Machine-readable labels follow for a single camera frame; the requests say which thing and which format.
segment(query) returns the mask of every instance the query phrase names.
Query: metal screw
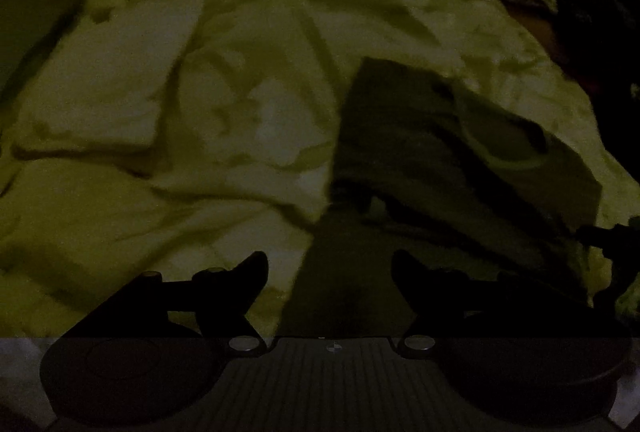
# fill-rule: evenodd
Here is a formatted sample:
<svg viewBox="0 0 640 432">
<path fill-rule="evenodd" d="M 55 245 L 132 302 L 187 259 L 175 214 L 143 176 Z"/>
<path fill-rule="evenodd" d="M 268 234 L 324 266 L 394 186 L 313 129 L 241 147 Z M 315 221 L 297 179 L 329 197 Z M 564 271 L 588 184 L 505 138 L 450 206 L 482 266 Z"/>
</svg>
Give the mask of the metal screw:
<svg viewBox="0 0 640 432">
<path fill-rule="evenodd" d="M 229 347 L 236 351 L 253 351 L 260 345 L 260 340 L 255 336 L 236 336 L 229 340 Z"/>
<path fill-rule="evenodd" d="M 404 339 L 404 345 L 414 351 L 429 351 L 436 345 L 436 341 L 430 336 L 413 335 Z"/>
</svg>

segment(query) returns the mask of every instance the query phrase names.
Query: ribbed surface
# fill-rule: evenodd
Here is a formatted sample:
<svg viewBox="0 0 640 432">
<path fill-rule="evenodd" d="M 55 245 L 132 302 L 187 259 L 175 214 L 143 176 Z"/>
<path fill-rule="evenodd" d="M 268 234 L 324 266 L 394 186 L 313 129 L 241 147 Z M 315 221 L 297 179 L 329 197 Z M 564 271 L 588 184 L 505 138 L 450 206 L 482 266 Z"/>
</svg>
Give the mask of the ribbed surface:
<svg viewBox="0 0 640 432">
<path fill-rule="evenodd" d="M 235 360 L 190 409 L 139 432 L 526 432 L 473 408 L 430 361 L 405 360 L 384 338 L 284 338 L 257 360 Z M 60 420 L 53 431 L 91 429 Z M 555 432 L 607 432 L 605 420 Z"/>
</svg>

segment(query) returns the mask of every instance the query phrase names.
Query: rumpled duvet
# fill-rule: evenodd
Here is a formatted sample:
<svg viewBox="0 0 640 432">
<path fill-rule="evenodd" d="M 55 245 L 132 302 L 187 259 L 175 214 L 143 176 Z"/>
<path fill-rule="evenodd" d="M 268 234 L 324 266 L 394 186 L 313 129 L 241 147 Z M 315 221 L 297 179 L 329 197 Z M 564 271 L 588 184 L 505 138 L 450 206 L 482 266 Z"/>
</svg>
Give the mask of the rumpled duvet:
<svg viewBox="0 0 640 432">
<path fill-rule="evenodd" d="M 2 332 L 59 336 L 142 271 L 187 280 L 264 250 L 248 319 L 273 335 L 365 57 L 431 70 L 554 135 L 602 186 L 599 226 L 640 214 L 586 94 L 497 0 L 86 0 L 4 122 Z M 593 294 L 610 263 L 589 254 Z"/>
</svg>

